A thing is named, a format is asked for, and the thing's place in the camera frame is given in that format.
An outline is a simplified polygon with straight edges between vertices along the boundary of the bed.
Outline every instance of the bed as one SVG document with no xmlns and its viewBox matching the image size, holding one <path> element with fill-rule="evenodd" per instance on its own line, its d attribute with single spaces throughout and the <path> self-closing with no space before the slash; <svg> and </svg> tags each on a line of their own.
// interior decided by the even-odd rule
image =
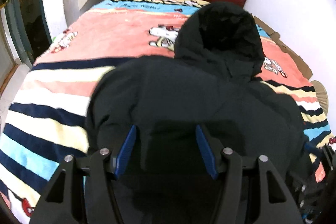
<svg viewBox="0 0 336 224">
<path fill-rule="evenodd" d="M 0 192 L 20 222 L 29 223 L 44 186 L 64 157 L 86 154 L 86 109 L 101 77 L 141 55 L 174 57 L 180 27 L 207 4 L 205 0 L 104 0 L 54 39 L 16 94 L 0 137 Z M 313 85 L 293 59 L 261 27 L 258 30 L 265 53 L 258 77 L 275 92 L 293 97 L 311 143 L 333 144 Z M 311 159 L 320 181 L 323 168 L 316 157 Z"/>
</svg>

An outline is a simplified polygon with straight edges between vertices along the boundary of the black jacket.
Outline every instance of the black jacket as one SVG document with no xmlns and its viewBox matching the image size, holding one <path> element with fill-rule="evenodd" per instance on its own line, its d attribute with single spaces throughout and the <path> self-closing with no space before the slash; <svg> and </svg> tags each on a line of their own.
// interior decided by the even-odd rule
<svg viewBox="0 0 336 224">
<path fill-rule="evenodd" d="M 212 3 L 192 15 L 175 41 L 175 58 L 143 56 L 107 73 L 87 112 L 90 149 L 138 128 L 128 173 L 205 174 L 195 126 L 206 123 L 224 147 L 267 155 L 285 177 L 312 173 L 295 101 L 254 77 L 264 60 L 253 17 Z"/>
</svg>

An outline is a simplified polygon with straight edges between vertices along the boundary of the floor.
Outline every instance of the floor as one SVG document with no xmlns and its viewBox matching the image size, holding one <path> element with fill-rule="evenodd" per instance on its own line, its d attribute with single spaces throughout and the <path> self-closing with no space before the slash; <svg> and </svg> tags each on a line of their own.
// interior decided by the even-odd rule
<svg viewBox="0 0 336 224">
<path fill-rule="evenodd" d="M 7 87 L 0 97 L 0 133 L 3 132 L 3 128 L 5 126 L 5 120 L 8 113 L 8 108 L 11 105 L 14 97 L 19 90 L 20 86 L 27 73 L 29 72 L 29 68 L 25 64 L 19 65 L 14 75 L 8 82 Z"/>
</svg>

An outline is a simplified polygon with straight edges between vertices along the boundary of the black hood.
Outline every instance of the black hood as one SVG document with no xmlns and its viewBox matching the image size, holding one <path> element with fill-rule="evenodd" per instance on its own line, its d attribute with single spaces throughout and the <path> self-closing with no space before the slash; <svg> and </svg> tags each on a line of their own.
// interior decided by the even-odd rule
<svg viewBox="0 0 336 224">
<path fill-rule="evenodd" d="M 211 3 L 194 13 L 175 40 L 175 58 L 225 79 L 249 81 L 264 61 L 250 13 L 229 2 Z"/>
</svg>

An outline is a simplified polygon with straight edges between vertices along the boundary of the silver bolt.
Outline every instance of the silver bolt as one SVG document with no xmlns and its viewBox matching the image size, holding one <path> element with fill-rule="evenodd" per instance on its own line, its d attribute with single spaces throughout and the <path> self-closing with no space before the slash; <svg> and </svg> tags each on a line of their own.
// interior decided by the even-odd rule
<svg viewBox="0 0 336 224">
<path fill-rule="evenodd" d="M 99 153 L 103 156 L 107 155 L 108 153 L 110 153 L 110 151 L 107 148 L 102 148 Z"/>
<path fill-rule="evenodd" d="M 70 162 L 70 161 L 72 161 L 73 160 L 73 156 L 72 155 L 66 155 L 65 157 L 64 157 L 64 160 L 66 161 L 66 162 Z"/>
<path fill-rule="evenodd" d="M 223 149 L 223 153 L 225 155 L 231 155 L 233 153 L 233 150 L 229 147 L 226 147 L 226 148 Z"/>
<path fill-rule="evenodd" d="M 268 157 L 265 156 L 265 155 L 260 155 L 259 160 L 261 160 L 262 162 L 266 162 L 266 161 L 268 161 Z"/>
</svg>

